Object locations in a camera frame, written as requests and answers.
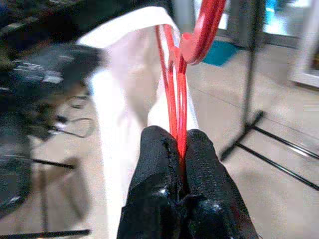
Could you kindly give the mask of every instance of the white cloth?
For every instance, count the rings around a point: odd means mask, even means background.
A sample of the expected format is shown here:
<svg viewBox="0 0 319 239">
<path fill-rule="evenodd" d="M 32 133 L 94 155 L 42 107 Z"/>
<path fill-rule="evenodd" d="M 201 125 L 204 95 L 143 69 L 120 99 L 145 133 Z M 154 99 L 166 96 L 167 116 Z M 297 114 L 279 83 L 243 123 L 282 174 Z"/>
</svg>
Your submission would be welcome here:
<svg viewBox="0 0 319 239">
<path fill-rule="evenodd" d="M 103 65 L 89 79 L 99 119 L 107 206 L 106 238 L 115 239 L 121 208 L 139 157 L 145 126 L 169 131 L 167 101 L 161 74 L 155 25 L 179 30 L 161 7 L 145 7 L 115 18 L 78 40 L 104 50 Z M 168 48 L 161 28 L 166 62 Z M 188 94 L 187 129 L 198 128 Z"/>
</svg>

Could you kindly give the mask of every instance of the beige tile floor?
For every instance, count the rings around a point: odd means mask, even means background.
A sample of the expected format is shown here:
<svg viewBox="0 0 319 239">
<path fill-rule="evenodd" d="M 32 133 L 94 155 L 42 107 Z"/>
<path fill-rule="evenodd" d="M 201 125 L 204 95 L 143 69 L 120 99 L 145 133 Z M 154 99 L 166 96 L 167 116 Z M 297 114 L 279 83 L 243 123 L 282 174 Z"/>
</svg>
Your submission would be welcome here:
<svg viewBox="0 0 319 239">
<path fill-rule="evenodd" d="M 251 112 L 264 110 L 259 126 L 319 153 L 319 91 L 287 78 L 294 51 L 265 46 L 258 53 Z M 239 133 L 248 53 L 238 52 L 224 67 L 201 63 L 187 70 L 199 127 L 217 153 Z M 252 132 L 244 144 L 319 184 L 319 162 Z M 236 149 L 225 162 L 265 239 L 319 238 L 319 193 L 255 156 Z"/>
<path fill-rule="evenodd" d="M 319 92 L 291 84 L 294 51 L 265 46 L 258 53 L 252 112 L 267 112 L 260 127 L 319 153 Z M 239 133 L 248 53 L 238 52 L 224 67 L 189 66 L 187 75 L 200 128 L 221 150 Z M 95 119 L 93 103 L 72 118 Z M 34 156 L 77 165 L 74 171 L 46 166 L 50 231 L 91 229 L 85 238 L 105 238 L 105 191 L 98 129 L 87 139 L 58 135 Z M 244 144 L 319 184 L 319 162 L 272 139 L 251 133 Z M 225 162 L 264 239 L 317 239 L 319 194 L 253 155 L 236 149 Z M 0 220 L 1 235 L 41 231 L 40 185 L 21 208 Z"/>
</svg>

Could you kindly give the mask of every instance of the teal object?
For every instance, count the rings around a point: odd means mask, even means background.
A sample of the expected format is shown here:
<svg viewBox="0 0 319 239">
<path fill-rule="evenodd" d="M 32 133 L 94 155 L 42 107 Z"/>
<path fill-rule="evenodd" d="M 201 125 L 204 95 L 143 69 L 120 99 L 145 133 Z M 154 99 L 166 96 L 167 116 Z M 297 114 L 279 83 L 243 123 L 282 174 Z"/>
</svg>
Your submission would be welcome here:
<svg viewBox="0 0 319 239">
<path fill-rule="evenodd" d="M 232 43 L 214 41 L 203 62 L 214 66 L 223 66 L 237 51 L 238 48 Z"/>
</svg>

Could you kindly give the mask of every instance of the floor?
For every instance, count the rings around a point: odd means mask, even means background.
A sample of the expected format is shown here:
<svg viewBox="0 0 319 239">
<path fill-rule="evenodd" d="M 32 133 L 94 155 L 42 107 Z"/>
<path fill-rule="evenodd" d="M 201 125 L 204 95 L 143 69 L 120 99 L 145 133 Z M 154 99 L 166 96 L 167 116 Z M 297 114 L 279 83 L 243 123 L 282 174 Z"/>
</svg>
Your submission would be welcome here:
<svg viewBox="0 0 319 239">
<path fill-rule="evenodd" d="M 287 80 L 293 55 L 292 49 L 276 46 L 264 46 L 258 53 L 251 116 L 256 110 L 264 110 L 267 115 L 259 124 L 261 128 L 319 153 L 319 91 Z M 214 142 L 218 155 L 241 129 L 247 63 L 248 53 L 239 51 L 223 67 L 201 63 L 187 70 L 199 126 Z M 73 119 L 96 119 L 92 102 L 70 115 Z M 75 125 L 69 130 L 85 127 Z M 252 132 L 244 144 L 319 184 L 318 161 L 257 132 Z M 34 157 L 77 166 L 72 171 L 45 167 L 49 230 L 91 229 L 92 235 L 85 238 L 105 238 L 107 222 L 98 128 L 87 139 L 57 135 L 50 143 L 36 147 Z M 262 238 L 319 238 L 317 191 L 241 149 L 233 152 L 225 166 Z M 0 221 L 2 235 L 42 230 L 37 167 L 33 176 L 31 196 Z"/>
<path fill-rule="evenodd" d="M 294 51 L 265 46 L 258 53 L 251 117 L 264 110 L 259 126 L 319 153 L 319 91 L 290 83 Z M 220 155 L 241 129 L 248 53 L 240 51 L 223 67 L 190 66 L 188 83 L 199 127 Z M 273 139 L 252 132 L 244 145 L 319 184 L 319 163 Z M 265 239 L 319 237 L 318 192 L 255 156 L 236 149 L 225 166 L 247 204 L 258 233 Z"/>
</svg>

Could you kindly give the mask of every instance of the red plastic hanger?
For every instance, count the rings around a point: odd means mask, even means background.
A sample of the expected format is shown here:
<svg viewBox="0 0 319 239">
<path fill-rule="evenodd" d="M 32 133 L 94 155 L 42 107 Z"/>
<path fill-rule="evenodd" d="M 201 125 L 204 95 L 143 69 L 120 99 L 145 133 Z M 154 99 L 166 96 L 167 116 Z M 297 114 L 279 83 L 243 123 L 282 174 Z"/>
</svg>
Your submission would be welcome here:
<svg viewBox="0 0 319 239">
<path fill-rule="evenodd" d="M 159 56 L 167 98 L 170 133 L 177 140 L 180 153 L 179 164 L 185 176 L 186 124 L 187 124 L 187 89 L 186 68 L 202 61 L 210 49 L 218 30 L 219 21 L 224 11 L 226 0 L 203 0 L 194 33 L 185 32 L 181 36 L 179 47 L 173 41 L 172 28 L 163 25 L 169 49 L 168 69 L 165 66 L 164 53 L 160 41 L 160 26 L 156 26 Z M 177 79 L 177 112 L 173 81 L 173 68 Z"/>
</svg>

